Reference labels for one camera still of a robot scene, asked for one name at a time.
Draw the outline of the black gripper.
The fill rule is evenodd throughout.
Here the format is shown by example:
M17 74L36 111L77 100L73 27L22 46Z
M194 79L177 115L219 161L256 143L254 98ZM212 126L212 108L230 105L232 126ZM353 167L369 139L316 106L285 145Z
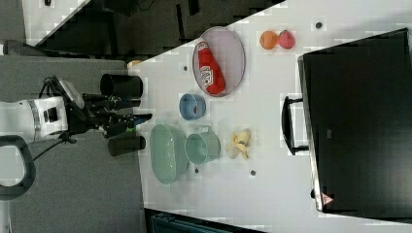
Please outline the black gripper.
M102 123L98 123L92 118L92 114L86 108L86 101L83 95L67 81L58 81L60 94L65 101L68 130L68 136L84 134L88 130L98 130L104 136L107 136L108 131ZM127 108L139 107L140 100L118 99L113 101L113 110L121 110ZM139 124L142 124L153 117L152 114L141 115L116 115L113 124L111 125L111 135L116 136L132 129Z

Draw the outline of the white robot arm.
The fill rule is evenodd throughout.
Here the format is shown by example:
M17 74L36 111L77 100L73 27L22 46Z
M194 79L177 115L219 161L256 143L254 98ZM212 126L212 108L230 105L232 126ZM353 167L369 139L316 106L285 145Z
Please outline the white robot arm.
M120 93L80 93L55 76L43 81L36 99L1 104L1 199L10 201L29 190L36 177L30 146L52 141L74 144L74 137L98 130L107 139L150 120L151 114L124 114L140 99Z

